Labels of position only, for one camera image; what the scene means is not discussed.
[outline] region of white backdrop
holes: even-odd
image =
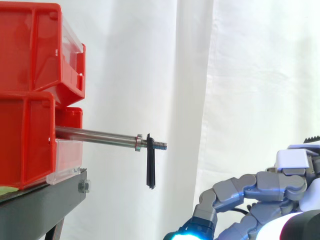
[[[194,204],[320,133],[319,1],[215,0]],[[218,215],[216,237],[241,217]]]
[[[145,149],[85,143],[92,190],[61,240],[162,240],[193,211],[213,1],[36,2],[60,4],[86,45],[83,127],[168,143],[156,152],[154,190]]]

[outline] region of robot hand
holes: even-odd
[[[260,229],[274,219],[320,209],[319,175],[320,138],[290,145],[278,151],[274,167],[218,182],[204,191],[192,218],[164,240],[213,240],[217,213],[234,209],[244,198],[259,202],[216,240],[255,240]]]

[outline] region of red storage bin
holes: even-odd
[[[0,91],[42,91],[66,107],[85,98],[85,53],[55,3],[0,1]]]
[[[55,109],[49,92],[0,92],[0,187],[25,189],[56,171],[55,122],[81,128],[82,110]]]

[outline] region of glowing led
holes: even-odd
[[[190,234],[187,234],[187,235],[178,234],[178,235],[175,235],[172,238],[172,240],[202,240],[202,239]]]

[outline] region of metal rod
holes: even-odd
[[[55,135],[59,139],[120,146],[132,148],[138,152],[141,148],[147,147],[147,141],[142,139],[141,134],[138,134],[137,136],[128,136],[73,127],[56,126]],[[153,148],[166,150],[167,144],[164,142],[154,142]]]

